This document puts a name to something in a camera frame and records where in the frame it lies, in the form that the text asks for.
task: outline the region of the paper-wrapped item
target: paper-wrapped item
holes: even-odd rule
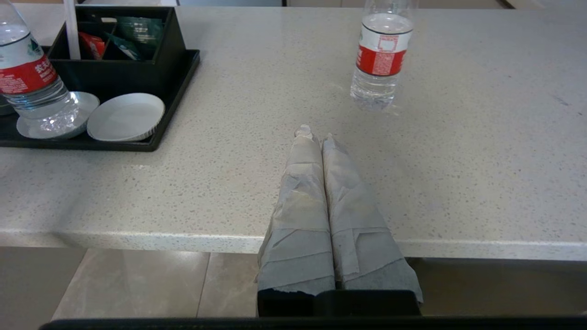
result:
[[[258,290],[317,295],[335,289],[322,153],[310,127],[296,132],[279,199],[259,250]]]
[[[416,273],[397,247],[346,148],[329,134],[322,156],[336,280],[343,289],[411,290],[422,302]]]

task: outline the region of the small white dish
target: small white dish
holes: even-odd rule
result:
[[[70,92],[74,106],[57,114],[41,119],[18,117],[16,130],[30,139],[71,139],[86,130],[86,123],[92,111],[100,105],[93,94]]]
[[[144,140],[153,134],[164,112],[165,104],[155,95],[120,95],[94,110],[87,121],[87,133],[106,142]]]

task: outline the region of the countertop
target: countertop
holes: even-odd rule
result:
[[[49,44],[60,6],[19,8]],[[160,148],[0,149],[0,245],[256,253],[307,123],[348,146],[406,256],[587,260],[581,13],[420,10],[388,113],[349,96],[360,9],[177,15],[202,62]]]

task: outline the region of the bottle label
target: bottle label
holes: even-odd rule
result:
[[[361,28],[357,68],[374,76],[393,76],[402,69],[404,54],[413,30],[385,34]]]
[[[0,46],[0,93],[25,94],[50,85],[57,72],[43,49],[29,33]]]

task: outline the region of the water bottle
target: water bottle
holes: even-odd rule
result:
[[[77,113],[75,99],[8,0],[0,0],[0,94],[21,118],[55,118],[45,120],[46,130],[68,129]]]
[[[395,97],[414,29],[417,0],[367,0],[350,95],[365,110],[381,111]]]

